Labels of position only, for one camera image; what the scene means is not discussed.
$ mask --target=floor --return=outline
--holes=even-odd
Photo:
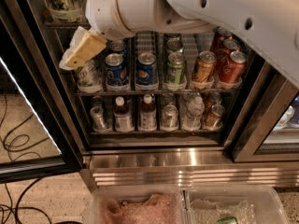
[[[20,198],[21,193],[34,180],[8,183],[7,189],[11,193],[13,206]],[[278,196],[284,204],[290,224],[299,223],[299,189],[278,189]],[[5,185],[0,185],[0,219],[2,218],[1,206],[10,206]],[[23,224],[48,224],[48,223],[89,223],[89,204],[92,195],[87,190],[79,174],[58,175],[47,177],[33,185],[21,199],[20,207],[35,207],[44,211],[20,209],[19,219]],[[11,215],[6,224],[14,224]]]

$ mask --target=red can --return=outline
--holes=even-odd
[[[240,50],[240,44],[234,39],[225,39],[222,44],[220,44],[219,48],[215,52],[217,57],[216,71],[218,75],[220,74],[228,56],[233,51],[237,50]]]
[[[223,28],[219,28],[214,34],[210,51],[215,52],[225,39],[233,39],[233,34]]]
[[[246,66],[246,54],[241,51],[232,52],[227,58],[227,62],[221,70],[219,80],[223,83],[237,83],[244,73]]]

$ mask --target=power cord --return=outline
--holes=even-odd
[[[5,204],[0,204],[0,213],[2,213],[2,217],[1,217],[1,224],[6,224],[7,221],[10,218],[10,215],[13,214],[14,219],[15,219],[15,224],[22,224],[22,222],[19,219],[19,211],[20,210],[35,210],[39,213],[42,213],[48,220],[49,224],[82,224],[80,222],[76,222],[76,221],[63,221],[63,222],[57,222],[57,223],[52,223],[50,220],[50,217],[47,215],[47,213],[45,213],[43,210],[38,209],[36,207],[31,207],[31,206],[22,206],[20,207],[20,203],[21,203],[21,199],[22,197],[25,195],[25,193],[37,182],[39,182],[40,180],[42,180],[42,178],[38,178],[37,180],[35,180],[33,183],[31,183],[20,195],[18,201],[16,202],[16,206],[13,207],[13,202],[12,202],[12,198],[10,195],[10,192],[7,188],[7,184],[5,184],[6,187],[6,191],[7,191],[7,195],[9,197],[10,200],[10,206],[7,206]]]

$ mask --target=food container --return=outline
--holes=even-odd
[[[167,197],[171,197],[170,200],[173,201],[173,203],[163,203],[159,201],[157,201],[157,203],[150,203],[155,202],[155,197],[149,201],[152,194],[169,195]],[[138,205],[134,207],[132,205],[132,203],[145,202],[147,202],[147,206]],[[145,217],[149,223],[162,223],[159,221],[159,218],[170,218],[171,222],[169,222],[169,224],[184,224],[187,223],[184,204],[182,192],[171,185],[101,187],[93,193],[88,223],[120,223],[118,219],[121,220],[122,223],[148,223],[144,221],[143,218]],[[134,217],[139,218],[141,222],[129,220],[129,211],[134,213]]]
[[[238,223],[288,224],[278,194],[262,185],[208,185],[185,192],[191,224],[215,224],[226,217]]]

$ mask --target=plastic bottle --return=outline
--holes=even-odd
[[[114,117],[116,131],[127,133],[134,129],[130,106],[121,96],[115,99]]]
[[[155,131],[156,129],[156,104],[150,94],[145,94],[141,101],[139,130]]]
[[[205,111],[203,98],[200,96],[192,99],[187,105],[187,111],[182,123],[182,129],[195,131],[201,127],[201,117]]]

